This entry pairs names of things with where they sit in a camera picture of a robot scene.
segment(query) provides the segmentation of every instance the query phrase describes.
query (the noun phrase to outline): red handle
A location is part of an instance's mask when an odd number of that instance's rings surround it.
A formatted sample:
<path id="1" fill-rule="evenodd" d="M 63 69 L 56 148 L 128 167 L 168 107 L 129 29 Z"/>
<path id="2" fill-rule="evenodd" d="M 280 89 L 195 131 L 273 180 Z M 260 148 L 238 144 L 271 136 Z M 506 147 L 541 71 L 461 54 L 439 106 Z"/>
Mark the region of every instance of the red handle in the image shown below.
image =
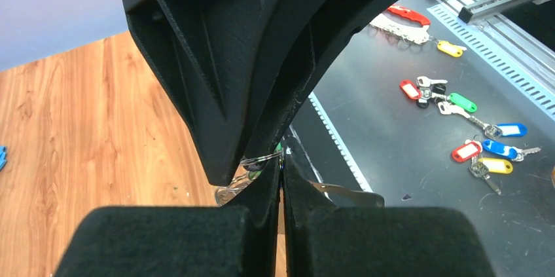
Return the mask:
<path id="1" fill-rule="evenodd" d="M 426 16 L 400 5 L 391 5 L 387 8 L 387 10 L 402 18 L 406 18 L 407 20 L 420 23 L 422 26 L 428 26 L 431 24 L 430 20 Z"/>

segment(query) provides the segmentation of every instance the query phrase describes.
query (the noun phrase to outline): blue plastic piece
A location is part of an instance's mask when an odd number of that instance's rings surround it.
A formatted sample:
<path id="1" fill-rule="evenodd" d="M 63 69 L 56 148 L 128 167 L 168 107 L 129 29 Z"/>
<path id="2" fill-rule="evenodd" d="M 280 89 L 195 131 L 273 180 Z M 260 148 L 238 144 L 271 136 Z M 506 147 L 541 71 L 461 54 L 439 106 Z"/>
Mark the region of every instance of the blue plastic piece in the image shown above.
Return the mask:
<path id="1" fill-rule="evenodd" d="M 503 131 L 501 136 L 506 138 L 517 138 L 525 136 L 528 133 L 528 128 L 522 123 L 501 123 L 497 125 Z"/>
<path id="2" fill-rule="evenodd" d="M 518 155 L 516 149 L 503 143 L 499 143 L 498 141 L 486 139 L 482 142 L 482 146 L 485 151 L 489 151 L 490 153 L 494 153 L 508 159 L 515 159 Z"/>

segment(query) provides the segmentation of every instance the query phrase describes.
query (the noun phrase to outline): red key tag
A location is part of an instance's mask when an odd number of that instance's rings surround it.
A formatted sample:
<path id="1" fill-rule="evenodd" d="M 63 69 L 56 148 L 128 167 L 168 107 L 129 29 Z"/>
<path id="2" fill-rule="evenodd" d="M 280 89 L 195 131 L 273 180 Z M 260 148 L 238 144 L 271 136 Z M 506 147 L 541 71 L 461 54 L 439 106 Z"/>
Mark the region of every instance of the red key tag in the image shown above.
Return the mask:
<path id="1" fill-rule="evenodd" d="M 466 143 L 461 147 L 455 149 L 453 153 L 451 153 L 451 157 L 456 162 L 465 162 L 470 158 L 477 156 L 482 150 L 482 146 L 475 141 L 471 141 L 470 143 Z"/>
<path id="2" fill-rule="evenodd" d="M 418 100 L 422 97 L 420 89 L 408 79 L 401 81 L 399 86 L 401 86 L 404 93 L 412 100 Z"/>

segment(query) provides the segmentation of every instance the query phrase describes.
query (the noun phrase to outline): perforated metal strip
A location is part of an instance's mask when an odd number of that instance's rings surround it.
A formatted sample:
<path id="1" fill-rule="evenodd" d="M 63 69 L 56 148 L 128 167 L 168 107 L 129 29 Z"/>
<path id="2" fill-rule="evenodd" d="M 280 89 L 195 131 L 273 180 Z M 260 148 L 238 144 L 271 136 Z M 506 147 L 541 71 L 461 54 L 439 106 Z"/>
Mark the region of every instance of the perforated metal strip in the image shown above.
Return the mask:
<path id="1" fill-rule="evenodd" d="M 345 162 L 347 162 L 347 165 L 351 169 L 351 172 L 355 176 L 355 179 L 357 180 L 358 184 L 361 186 L 361 189 L 364 192 L 373 193 L 372 188 L 370 187 L 370 184 L 368 184 L 368 181 L 364 177 L 364 174 L 359 168 L 359 165 L 357 165 L 357 163 L 355 162 L 355 159 L 353 158 L 353 156 L 351 156 L 349 149 L 347 149 L 347 146 L 345 146 L 345 143 L 341 139 L 341 136 L 339 136 L 339 133 L 335 129 L 335 126 L 333 126 L 333 123 L 328 117 L 328 114 L 326 114 L 326 111 L 324 111 L 324 108 L 320 104 L 320 101 L 318 100 L 318 98 L 316 98 L 316 95 L 314 94 L 314 92 L 310 93 L 310 95 L 308 96 L 308 99 L 310 100 L 310 103 L 312 103 L 312 105 L 314 106 L 314 109 L 316 109 L 316 113 L 318 114 L 318 116 L 326 126 L 328 133 L 330 134 L 331 138 L 333 139 L 333 142 L 337 146 L 337 149 L 339 149 L 339 152 L 345 159 Z"/>
<path id="2" fill-rule="evenodd" d="M 478 28 L 465 24 L 442 5 L 430 7 L 428 11 L 452 33 L 463 40 L 469 49 L 482 57 L 492 68 L 555 120 L 555 94 L 537 82 L 513 59 L 505 55 L 503 49 L 488 38 L 484 38 Z"/>

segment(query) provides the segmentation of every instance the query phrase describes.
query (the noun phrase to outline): green key tag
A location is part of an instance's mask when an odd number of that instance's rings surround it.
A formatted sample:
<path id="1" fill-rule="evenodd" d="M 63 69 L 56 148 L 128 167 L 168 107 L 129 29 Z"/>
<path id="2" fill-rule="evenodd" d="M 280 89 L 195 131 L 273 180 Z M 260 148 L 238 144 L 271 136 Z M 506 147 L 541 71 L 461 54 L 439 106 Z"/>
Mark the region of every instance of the green key tag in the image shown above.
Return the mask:
<path id="1" fill-rule="evenodd" d="M 457 94 L 456 92 L 449 95 L 449 100 L 470 113 L 476 112 L 478 109 L 475 103 Z"/>

